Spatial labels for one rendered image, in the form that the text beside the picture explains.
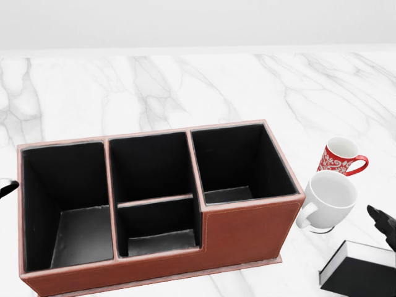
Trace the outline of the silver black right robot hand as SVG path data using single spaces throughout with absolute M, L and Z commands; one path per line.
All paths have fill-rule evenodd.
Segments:
M 374 226 L 385 235 L 385 241 L 396 252 L 396 219 L 371 205 L 367 206 L 367 211 L 375 221 Z

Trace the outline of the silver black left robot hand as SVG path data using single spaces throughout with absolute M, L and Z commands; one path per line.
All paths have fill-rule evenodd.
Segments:
M 19 187 L 19 182 L 9 178 L 0 178 L 0 199 Z

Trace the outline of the black book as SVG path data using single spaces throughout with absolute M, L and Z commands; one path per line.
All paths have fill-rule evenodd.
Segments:
M 319 273 L 319 283 L 348 297 L 396 297 L 396 252 L 344 241 Z

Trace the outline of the red-brown desk caddy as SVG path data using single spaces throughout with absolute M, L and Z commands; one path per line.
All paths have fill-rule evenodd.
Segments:
M 76 297 L 276 264 L 304 192 L 261 120 L 18 147 L 19 275 Z

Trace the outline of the white mug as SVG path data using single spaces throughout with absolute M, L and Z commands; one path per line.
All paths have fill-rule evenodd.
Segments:
M 296 224 L 301 229 L 320 229 L 320 234 L 332 231 L 351 212 L 358 198 L 355 185 L 345 175 L 331 170 L 316 172 L 305 195 Z

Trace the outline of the red patterned mug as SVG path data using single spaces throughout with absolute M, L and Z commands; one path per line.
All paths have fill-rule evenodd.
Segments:
M 364 161 L 364 165 L 349 171 L 356 161 Z M 333 170 L 345 176 L 351 176 L 365 170 L 369 165 L 367 157 L 358 154 L 358 146 L 346 137 L 331 137 L 325 146 L 317 171 Z

